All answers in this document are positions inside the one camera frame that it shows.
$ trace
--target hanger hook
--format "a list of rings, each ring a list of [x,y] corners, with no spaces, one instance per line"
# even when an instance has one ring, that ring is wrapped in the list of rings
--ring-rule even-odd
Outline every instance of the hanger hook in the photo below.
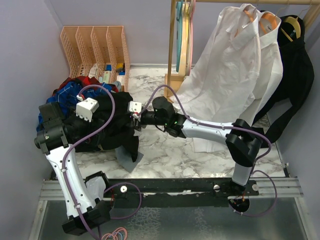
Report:
[[[287,8],[289,7],[289,1],[290,1],[290,0],[287,1],[286,6],[281,7],[281,8],[276,12],[276,14],[275,14],[276,17],[278,17],[278,14],[279,14],[282,10],[285,10],[285,9],[287,9]]]
[[[312,0],[310,0],[310,5],[308,6],[308,8],[303,9],[303,10],[299,13],[298,18],[300,17],[300,15],[301,15],[304,11],[309,10],[309,8],[311,7],[311,5],[312,5]]]

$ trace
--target teal hanger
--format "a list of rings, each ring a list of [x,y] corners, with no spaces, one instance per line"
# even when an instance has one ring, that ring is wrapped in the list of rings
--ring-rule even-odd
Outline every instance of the teal hanger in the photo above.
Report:
[[[177,39],[176,39],[176,71],[179,72],[180,55],[181,55],[181,43],[182,43],[182,7],[183,0],[176,3],[176,21],[177,24]]]

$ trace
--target wooden base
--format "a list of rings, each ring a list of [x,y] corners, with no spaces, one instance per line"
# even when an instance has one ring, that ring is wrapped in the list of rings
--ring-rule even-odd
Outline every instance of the wooden base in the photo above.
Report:
[[[184,80],[185,80],[185,77],[183,76],[179,76],[178,74],[171,74],[170,81],[168,82],[168,74],[165,74],[164,76],[164,84],[172,87],[175,92],[179,90]],[[167,91],[164,91],[164,97],[168,99],[170,102],[172,102],[169,99],[171,96],[173,96],[173,93],[169,89],[167,89]]]

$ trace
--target gray floor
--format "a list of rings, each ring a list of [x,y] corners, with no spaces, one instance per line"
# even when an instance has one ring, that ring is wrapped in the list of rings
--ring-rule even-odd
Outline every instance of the gray floor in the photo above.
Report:
[[[253,199],[249,211],[265,211],[273,199]],[[132,209],[116,209],[113,216],[123,216]],[[91,240],[65,234],[61,224],[67,219],[63,201],[48,203],[41,240]],[[278,199],[275,209],[258,218],[239,216],[230,208],[142,208],[132,218],[111,220],[102,225],[102,233],[125,227],[128,240],[306,240],[294,198]]]

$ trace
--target clothing rack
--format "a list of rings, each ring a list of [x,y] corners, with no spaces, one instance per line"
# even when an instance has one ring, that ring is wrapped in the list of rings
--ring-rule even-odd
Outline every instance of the clothing rack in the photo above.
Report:
[[[170,35],[169,35],[169,56],[168,56],[168,72],[165,78],[165,84],[171,83],[171,70],[172,70],[172,52],[174,45],[174,30],[176,21],[176,2],[179,0],[171,0],[171,13],[170,13]],[[197,3],[231,3],[231,4],[282,4],[282,5],[312,5],[303,18],[305,31],[314,23],[320,13],[320,0],[197,0]],[[168,89],[164,88],[164,96],[167,97]]]

